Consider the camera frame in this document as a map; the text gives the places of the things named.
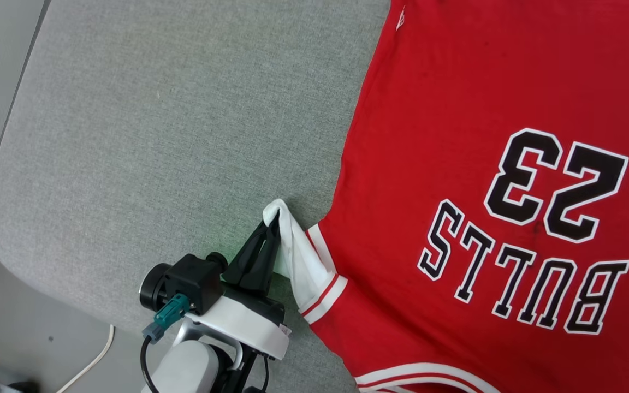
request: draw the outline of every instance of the gray table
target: gray table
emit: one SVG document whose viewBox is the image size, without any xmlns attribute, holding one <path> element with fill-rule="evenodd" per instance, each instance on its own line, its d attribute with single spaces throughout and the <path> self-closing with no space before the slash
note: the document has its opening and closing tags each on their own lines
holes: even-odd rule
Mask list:
<svg viewBox="0 0 629 393">
<path fill-rule="evenodd" d="M 314 224 L 388 6 L 54 0 L 0 147 L 0 261 L 139 334 L 155 264 L 233 256 L 276 197 Z M 305 372 L 299 391 L 350 388 L 309 329 L 294 334 L 279 367 L 324 367 L 330 384 Z"/>
</svg>

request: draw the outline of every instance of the teal connector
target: teal connector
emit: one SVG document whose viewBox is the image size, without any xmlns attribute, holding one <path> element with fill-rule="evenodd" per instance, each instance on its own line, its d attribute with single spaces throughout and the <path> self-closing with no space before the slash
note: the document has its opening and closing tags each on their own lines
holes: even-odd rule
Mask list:
<svg viewBox="0 0 629 393">
<path fill-rule="evenodd" d="M 149 336 L 149 338 L 152 339 L 150 342 L 156 344 L 157 341 L 164 337 L 165 331 L 183 318 L 189 309 L 190 303 L 188 297 L 182 294 L 175 295 L 155 314 L 155 321 L 142 331 L 143 336 Z"/>
<path fill-rule="evenodd" d="M 167 304 L 155 314 L 155 323 L 160 328 L 167 330 L 173 324 L 180 321 L 181 318 L 189 311 L 190 302 L 188 297 L 182 294 L 176 294 Z"/>
</svg>

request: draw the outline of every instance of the black cable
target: black cable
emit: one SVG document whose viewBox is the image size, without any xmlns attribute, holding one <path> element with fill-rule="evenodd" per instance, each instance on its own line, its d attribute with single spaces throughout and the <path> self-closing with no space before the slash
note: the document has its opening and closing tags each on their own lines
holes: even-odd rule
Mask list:
<svg viewBox="0 0 629 393">
<path fill-rule="evenodd" d="M 147 336 L 142 343 L 142 348 L 140 349 L 140 367 L 142 368 L 142 376 L 145 377 L 145 383 L 149 386 L 150 391 L 152 391 L 152 393 L 159 393 L 155 383 L 152 382 L 150 371 L 147 370 L 147 346 L 150 345 L 150 341 L 152 341 L 152 338 Z"/>
<path fill-rule="evenodd" d="M 265 376 L 264 376 L 264 388 L 262 388 L 262 393 L 266 393 L 266 388 L 269 387 L 269 356 L 264 355 L 264 368 L 265 368 Z"/>
</svg>

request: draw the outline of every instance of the number 2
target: number 2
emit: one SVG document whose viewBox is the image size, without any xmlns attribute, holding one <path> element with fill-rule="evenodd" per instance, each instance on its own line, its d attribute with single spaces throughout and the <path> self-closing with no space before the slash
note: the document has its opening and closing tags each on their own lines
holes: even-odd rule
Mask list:
<svg viewBox="0 0 629 393">
<path fill-rule="evenodd" d="M 499 173 L 494 177 L 484 199 L 484 206 L 490 216 L 518 225 L 525 225 L 537 217 L 542 199 L 527 194 L 522 195 L 519 201 L 509 199 L 513 187 L 531 191 L 537 169 L 523 165 L 527 152 L 538 154 L 537 164 L 557 169 L 562 147 L 554 135 L 535 129 L 526 128 L 513 134 L 499 163 Z M 579 179 L 589 172 L 594 178 L 552 194 L 543 217 L 547 234 L 572 243 L 593 239 L 599 219 L 580 215 L 574 221 L 567 218 L 566 214 L 616 194 L 627 168 L 627 160 L 627 157 L 614 152 L 574 142 L 562 172 Z"/>
</svg>

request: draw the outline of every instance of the basketball jersey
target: basketball jersey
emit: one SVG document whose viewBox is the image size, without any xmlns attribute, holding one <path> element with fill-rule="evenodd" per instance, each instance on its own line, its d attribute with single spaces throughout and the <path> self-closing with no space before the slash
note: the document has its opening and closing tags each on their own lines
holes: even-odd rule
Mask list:
<svg viewBox="0 0 629 393">
<path fill-rule="evenodd" d="M 629 391 L 629 0 L 392 0 L 329 213 L 275 211 L 360 391 Z"/>
</svg>

